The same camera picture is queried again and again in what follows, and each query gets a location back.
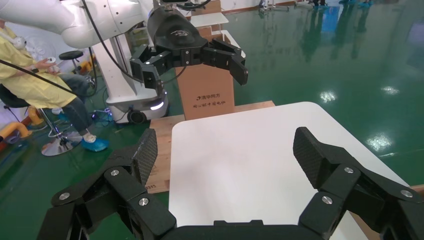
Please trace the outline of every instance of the person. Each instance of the person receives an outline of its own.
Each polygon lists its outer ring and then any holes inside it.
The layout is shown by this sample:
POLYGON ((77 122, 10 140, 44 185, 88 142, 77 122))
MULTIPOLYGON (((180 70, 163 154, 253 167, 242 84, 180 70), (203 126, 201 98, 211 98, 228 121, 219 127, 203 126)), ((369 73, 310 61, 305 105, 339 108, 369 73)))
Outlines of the person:
MULTIPOLYGON (((0 31, 12 39, 16 38, 15 33, 5 26, 5 23, 5 20, 0 19, 0 31)), ((83 76, 58 74, 51 68, 56 65, 55 63, 47 63, 47 59, 37 62, 26 49, 15 48, 10 41, 1 35, 0 59, 32 71, 40 77, 72 90, 77 95, 87 95, 89 86, 83 76)), ((11 93, 37 109, 62 108, 70 123, 83 137, 81 145, 84 148, 99 152, 109 146, 108 141, 99 139, 90 133, 89 127, 92 125, 92 119, 87 112, 83 97, 77 97, 37 77, 1 63, 0 84, 3 84, 11 93)))

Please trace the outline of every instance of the green epoxy floor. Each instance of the green epoxy floor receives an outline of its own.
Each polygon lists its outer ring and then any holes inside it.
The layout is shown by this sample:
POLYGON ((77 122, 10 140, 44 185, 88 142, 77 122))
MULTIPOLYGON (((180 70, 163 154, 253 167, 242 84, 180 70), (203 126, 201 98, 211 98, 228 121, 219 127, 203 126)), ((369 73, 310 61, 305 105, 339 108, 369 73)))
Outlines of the green epoxy floor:
MULTIPOLYGON (((365 10, 329 5, 324 12, 291 8, 227 16, 224 28, 247 54, 249 68, 248 84, 234 85, 236 104, 318 103, 407 183, 424 184, 424 1, 377 1, 365 10)), ((170 114, 182 114, 178 86, 167 90, 170 114)), ((102 91, 93 103, 87 106, 103 108, 102 91)), ((113 150, 134 144, 148 127, 96 128, 110 140, 100 153, 77 147, 43 157, 45 136, 2 152, 7 162, 0 166, 1 239, 35 239, 56 192, 97 171, 113 150)), ((167 204, 167 193, 158 197, 167 204)), ((114 215, 91 239, 133 237, 114 215)))

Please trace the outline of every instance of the white table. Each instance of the white table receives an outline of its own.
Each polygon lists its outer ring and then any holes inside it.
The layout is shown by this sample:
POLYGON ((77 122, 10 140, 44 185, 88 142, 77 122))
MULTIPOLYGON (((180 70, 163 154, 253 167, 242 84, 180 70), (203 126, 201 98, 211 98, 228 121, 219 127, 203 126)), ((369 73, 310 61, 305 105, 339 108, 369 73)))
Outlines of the white table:
MULTIPOLYGON (((213 225, 214 220, 297 224, 317 192, 293 156, 298 127, 408 186, 315 103, 184 121, 172 130, 169 210, 177 225, 213 225)), ((331 240, 353 239, 367 238, 347 213, 331 240)))
POLYGON ((200 27, 212 26, 217 24, 219 25, 226 24, 229 21, 224 16, 224 14, 222 14, 221 12, 216 12, 216 13, 191 16, 190 22, 194 27, 200 28, 200 27))

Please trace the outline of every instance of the wooden pallet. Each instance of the wooden pallet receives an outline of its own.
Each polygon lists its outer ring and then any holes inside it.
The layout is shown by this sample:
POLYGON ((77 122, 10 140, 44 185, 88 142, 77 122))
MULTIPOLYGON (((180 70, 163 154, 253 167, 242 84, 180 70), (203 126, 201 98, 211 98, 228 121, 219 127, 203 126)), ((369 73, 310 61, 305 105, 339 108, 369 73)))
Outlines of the wooden pallet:
MULTIPOLYGON (((275 107, 274 103, 272 101, 265 101, 236 106, 235 111, 244 112, 270 107, 275 107)), ((150 194, 170 190, 172 128, 182 121, 185 121, 184 115, 154 119, 150 123, 150 128, 156 130, 158 150, 156 163, 146 184, 146 188, 150 194)))

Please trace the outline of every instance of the chrome stool base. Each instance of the chrome stool base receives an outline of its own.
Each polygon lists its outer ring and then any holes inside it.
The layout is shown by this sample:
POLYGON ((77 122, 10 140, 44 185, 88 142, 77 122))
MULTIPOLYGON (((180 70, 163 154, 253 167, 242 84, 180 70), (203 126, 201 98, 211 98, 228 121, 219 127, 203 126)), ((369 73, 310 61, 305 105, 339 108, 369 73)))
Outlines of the chrome stool base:
POLYGON ((62 133, 60 136, 55 137, 50 143, 44 145, 41 153, 47 157, 64 154, 75 148, 82 140, 83 137, 76 131, 62 133))

